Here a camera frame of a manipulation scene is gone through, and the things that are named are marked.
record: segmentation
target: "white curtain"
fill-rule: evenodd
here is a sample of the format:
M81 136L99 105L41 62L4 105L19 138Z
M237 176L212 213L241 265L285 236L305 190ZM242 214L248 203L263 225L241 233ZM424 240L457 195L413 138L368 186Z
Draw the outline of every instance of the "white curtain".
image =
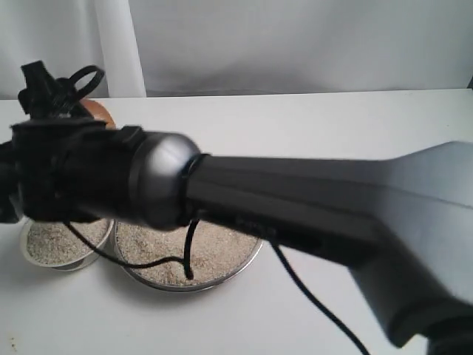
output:
M96 96L466 87L471 0L0 0L0 98L19 66L106 70Z

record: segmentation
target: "white tabletop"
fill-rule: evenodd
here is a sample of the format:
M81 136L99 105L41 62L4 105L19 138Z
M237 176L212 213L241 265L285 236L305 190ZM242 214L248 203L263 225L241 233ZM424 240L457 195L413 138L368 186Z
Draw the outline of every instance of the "white tabletop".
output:
M216 155L389 158L473 141L468 89L102 102L118 125L184 132ZM8 125L25 116L15 101L0 101L0 112L6 140ZM19 252L20 228L0 226L0 354L357 354L268 246L214 290L164 294L105 260L68 274L31 266ZM402 350L388 343L345 268L286 255L373 354L424 354L421 337Z

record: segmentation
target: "round container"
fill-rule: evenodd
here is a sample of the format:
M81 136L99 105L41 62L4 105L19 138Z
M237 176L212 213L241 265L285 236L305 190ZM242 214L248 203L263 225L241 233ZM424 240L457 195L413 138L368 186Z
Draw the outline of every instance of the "round container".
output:
M115 252L116 256L119 257L121 260L125 261L123 255L121 254L120 249L118 248L118 243L117 243L117 234L115 233L117 228L117 224L114 225L113 228L113 235L111 236L110 240L112 243L113 251ZM213 288L217 285L220 285L221 283L224 283L225 281L231 279L232 277L235 277L238 275L240 272L245 270L245 268L250 265L250 263L254 260L256 255L258 255L259 250L261 250L261 247L263 245L263 241L261 239L258 240L256 245L253 248L253 251L248 255L248 258L241 263L239 266L237 266L232 272L229 272L225 276L218 277L212 281L208 281L206 283L200 283L198 285L183 285L183 286L178 286L178 285L166 285L164 283L156 283L150 280L147 280L140 274L138 274L134 269L132 268L122 268L129 276L133 277L135 280L138 282L147 285L152 288L156 288L161 291L168 291L168 292L198 292L198 291L204 291L208 290L210 288Z
M28 242L28 233L30 232L31 225L34 223L33 220L28 220L24 226L23 229L21 230L20 233L20 249L21 253L23 254L24 258L28 260L30 263L36 266L40 266L42 268L54 268L55 270L59 271L75 271L79 270L80 268L85 268L86 266L92 264L94 261L96 261L99 257L98 254L96 254L94 251L90 250L87 252L82 257L79 257L76 260L70 261L68 263L63 263L63 264L43 264L35 259L30 255L28 252L27 248L27 242ZM106 241L108 240L110 234L113 231L115 222L114 220L109 220L109 225L106 229L105 235L103 236L103 239L97 244L97 248L100 250L103 250L106 245Z

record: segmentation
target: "black wire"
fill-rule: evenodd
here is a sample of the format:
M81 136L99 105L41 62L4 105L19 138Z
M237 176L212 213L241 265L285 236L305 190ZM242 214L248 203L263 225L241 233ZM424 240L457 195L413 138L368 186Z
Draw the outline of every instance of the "black wire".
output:
M144 264L134 264L128 263L117 258L114 255L108 254L103 250L100 250L96 246L94 246L91 242L89 242L70 222L63 222L63 224L86 246L88 246L91 250L93 250L96 254L99 254L101 257L111 261L114 264L119 266L123 266L125 268L153 268L158 265L162 265L164 263L170 263L171 261L175 261L180 263L184 267L184 272L186 273L186 278L188 280L194 279L194 273L192 272L191 267L191 244L192 244L192 237L194 236L195 229L199 220L193 220L191 225L189 226L186 234L186 243L184 246L184 258L182 257L163 257L159 260L151 261L150 263Z
M291 279L293 279L294 283L297 285L299 290L311 301L319 310L322 312L329 320L331 320L335 325L342 331L344 334L350 338L350 340L353 342L353 344L356 345L356 347L360 350L360 352L363 355L370 355L370 352L366 349L366 347L363 345L361 340L343 323L335 314L333 314L330 309L325 307L325 305L320 302L307 288L306 285L299 279L297 276L296 272L293 270L293 268L289 265L289 262L287 261L286 257L282 253L281 249L279 246L275 243L271 243L271 246L273 247L274 251L276 252L276 255L278 256L279 260L281 261L282 265L288 272L289 276Z

